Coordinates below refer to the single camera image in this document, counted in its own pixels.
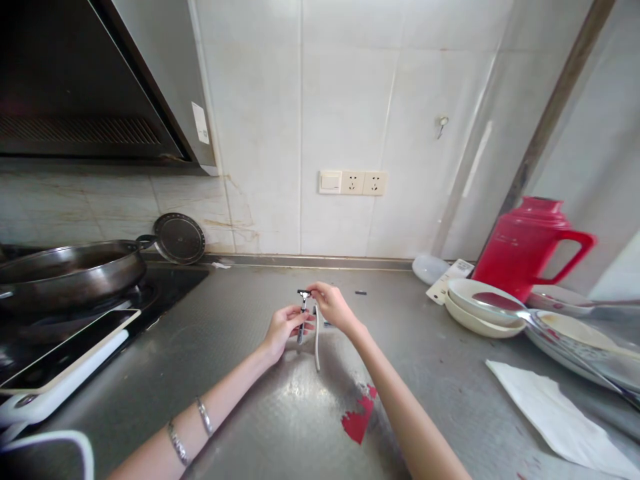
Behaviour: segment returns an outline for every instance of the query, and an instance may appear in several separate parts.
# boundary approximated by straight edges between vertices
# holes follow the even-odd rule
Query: light switch
[[[322,189],[335,190],[340,187],[340,175],[323,175]]]
[[[318,193],[334,194],[340,193],[340,184],[342,183],[341,171],[323,170],[320,172],[320,184]]]

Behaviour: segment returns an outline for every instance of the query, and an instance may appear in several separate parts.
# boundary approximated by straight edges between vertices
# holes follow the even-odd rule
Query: wall socket panel
[[[389,174],[380,171],[322,170],[318,193],[330,195],[370,195],[379,197],[387,192]],[[339,179],[339,190],[333,186]]]
[[[387,191],[387,172],[365,172],[363,195],[382,196]]]
[[[362,187],[365,184],[365,173],[351,170],[342,170],[342,185],[340,195],[362,195]]]

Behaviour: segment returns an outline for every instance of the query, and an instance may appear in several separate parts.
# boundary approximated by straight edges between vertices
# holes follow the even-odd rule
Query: pan lid
[[[205,234],[196,221],[182,213],[166,213],[153,224],[156,247],[172,263],[189,265],[205,252]]]

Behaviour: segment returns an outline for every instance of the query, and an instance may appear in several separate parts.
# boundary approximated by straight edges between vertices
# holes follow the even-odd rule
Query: label sticker
[[[455,263],[444,272],[442,277],[427,290],[427,296],[438,305],[444,305],[449,292],[447,282],[454,278],[467,278],[471,270],[473,270],[472,264],[464,260],[456,260]]]
[[[193,108],[193,118],[195,118],[195,127],[198,129],[198,140],[202,143],[209,144],[209,132],[207,130],[207,119],[205,111],[200,105],[191,102]]]

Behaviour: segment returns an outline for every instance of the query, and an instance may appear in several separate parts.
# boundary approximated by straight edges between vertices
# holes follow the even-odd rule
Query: thermos handle
[[[558,274],[552,279],[536,278],[533,280],[538,285],[554,285],[564,279],[571,270],[582,260],[590,250],[598,242],[598,238],[595,235],[591,235],[585,232],[578,232],[573,230],[560,230],[557,236],[558,242],[562,240],[573,240],[582,245],[582,248],[569,260],[568,264],[558,272]]]

